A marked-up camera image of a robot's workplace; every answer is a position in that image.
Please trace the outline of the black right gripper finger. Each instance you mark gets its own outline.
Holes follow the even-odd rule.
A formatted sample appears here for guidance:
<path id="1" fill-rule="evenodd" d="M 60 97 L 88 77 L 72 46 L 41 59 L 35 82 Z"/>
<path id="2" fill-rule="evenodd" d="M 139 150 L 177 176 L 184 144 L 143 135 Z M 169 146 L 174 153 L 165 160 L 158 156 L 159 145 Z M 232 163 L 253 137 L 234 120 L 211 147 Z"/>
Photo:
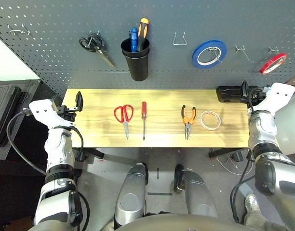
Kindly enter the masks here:
<path id="1" fill-rule="evenodd" d="M 248 83 L 246 80 L 241 85 L 241 103 L 248 103 Z"/>

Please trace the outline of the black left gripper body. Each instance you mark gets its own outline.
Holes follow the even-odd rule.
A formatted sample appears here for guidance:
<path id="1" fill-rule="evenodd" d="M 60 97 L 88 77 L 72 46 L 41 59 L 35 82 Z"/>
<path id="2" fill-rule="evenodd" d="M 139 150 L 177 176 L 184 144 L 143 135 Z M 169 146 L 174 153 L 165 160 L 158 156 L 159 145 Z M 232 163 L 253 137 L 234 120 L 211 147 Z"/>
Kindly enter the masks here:
<path id="1" fill-rule="evenodd" d="M 77 107 L 67 108 L 65 105 L 57 108 L 57 114 L 64 120 L 74 122 L 76 117 Z"/>

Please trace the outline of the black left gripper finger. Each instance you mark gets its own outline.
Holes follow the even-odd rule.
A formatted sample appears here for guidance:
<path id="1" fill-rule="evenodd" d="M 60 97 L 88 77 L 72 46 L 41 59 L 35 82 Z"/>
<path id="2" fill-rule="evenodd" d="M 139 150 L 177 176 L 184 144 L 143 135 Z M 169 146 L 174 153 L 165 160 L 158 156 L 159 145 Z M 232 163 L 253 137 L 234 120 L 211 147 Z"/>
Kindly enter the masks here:
<path id="1" fill-rule="evenodd" d="M 83 110 L 83 97 L 80 91 L 78 91 L 77 95 L 76 95 L 76 110 L 81 112 Z"/>

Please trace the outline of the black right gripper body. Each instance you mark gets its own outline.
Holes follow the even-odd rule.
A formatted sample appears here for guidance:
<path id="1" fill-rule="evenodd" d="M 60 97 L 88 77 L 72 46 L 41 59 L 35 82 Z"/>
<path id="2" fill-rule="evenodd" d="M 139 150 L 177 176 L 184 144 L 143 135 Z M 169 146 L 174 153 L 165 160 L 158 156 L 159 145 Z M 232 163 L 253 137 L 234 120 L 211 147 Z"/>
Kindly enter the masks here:
<path id="1" fill-rule="evenodd" d="M 258 105 L 265 99 L 265 97 L 266 97 L 266 94 L 261 91 L 253 92 L 251 96 L 252 105 L 253 106 Z M 249 103 L 248 93 L 241 93 L 241 103 L 246 104 L 247 107 L 251 107 Z"/>

